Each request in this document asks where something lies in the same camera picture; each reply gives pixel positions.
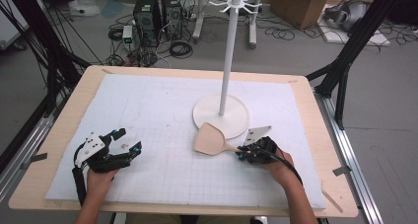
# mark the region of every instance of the white pole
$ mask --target white pole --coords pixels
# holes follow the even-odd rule
[[[239,9],[237,8],[231,8],[231,11],[230,11],[230,22],[228,25],[228,40],[227,40],[227,50],[226,50],[226,55],[225,55],[224,79],[222,81],[221,106],[219,109],[219,116],[224,115],[225,104],[227,102],[228,83],[230,82],[230,72],[231,72],[231,65],[233,62],[235,37],[237,33],[238,10]]]

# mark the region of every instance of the gray floor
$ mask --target gray floor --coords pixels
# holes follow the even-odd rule
[[[108,26],[132,12],[130,5],[117,0],[98,0],[102,13],[93,18],[75,19],[72,24],[100,59],[109,55]],[[208,13],[219,15],[219,8],[208,6]],[[271,16],[267,9],[260,17]],[[82,42],[68,30],[76,54],[96,61]],[[171,68],[222,70],[228,23],[205,20],[202,38],[193,44],[187,59],[167,58]],[[256,49],[247,46],[248,27],[239,23],[233,71],[267,74],[307,75],[332,62],[342,44],[325,43],[322,37],[309,38],[294,31],[293,40],[268,36],[257,30]],[[344,124],[353,149],[363,169],[369,188],[384,223],[418,223],[418,43],[390,47],[368,46],[350,71],[345,104]],[[45,95],[44,84],[35,59],[29,50],[6,50],[0,54],[0,152]],[[160,60],[157,68],[169,67]],[[314,80],[312,86],[320,82]],[[0,205],[0,223],[72,223],[74,212],[36,212],[11,210],[9,195]],[[107,223],[109,215],[102,216]],[[269,223],[286,223],[287,219],[270,218]],[[360,214],[355,219],[331,218],[331,223],[365,223]]]

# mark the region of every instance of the wooden table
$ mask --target wooden table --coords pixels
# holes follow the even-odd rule
[[[194,71],[153,68],[128,68],[110,66],[91,66],[84,73],[73,95],[61,115],[51,128],[38,154],[47,153],[46,160],[31,164],[9,205],[16,209],[38,210],[78,210],[78,201],[46,200],[45,195],[55,176],[66,146],[69,144],[77,126],[106,74],[146,75],[159,77],[186,77],[195,79],[220,79],[223,73],[216,71]],[[317,217],[355,217],[358,208],[345,176],[336,177],[332,170],[341,165],[317,106],[312,88],[303,76],[271,75],[254,73],[231,73],[231,80],[284,83],[292,87],[301,120],[313,155],[326,208],[315,211]],[[202,205],[169,205],[143,203],[106,203],[103,211],[147,212],[177,214],[218,214],[218,215],[264,215],[288,216],[284,209],[255,207],[225,207]]]

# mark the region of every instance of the spatula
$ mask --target spatula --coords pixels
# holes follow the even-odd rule
[[[208,155],[217,155],[223,151],[240,152],[225,140],[224,133],[210,123],[204,122],[194,141],[194,150]]]

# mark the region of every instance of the black metal frame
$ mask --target black metal frame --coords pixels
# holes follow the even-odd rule
[[[322,82],[314,87],[315,92],[325,98],[330,98],[332,91],[338,85],[335,120],[342,130],[344,129],[342,118],[350,67],[397,1],[375,0],[337,58],[325,67],[307,75],[309,81],[325,75]]]

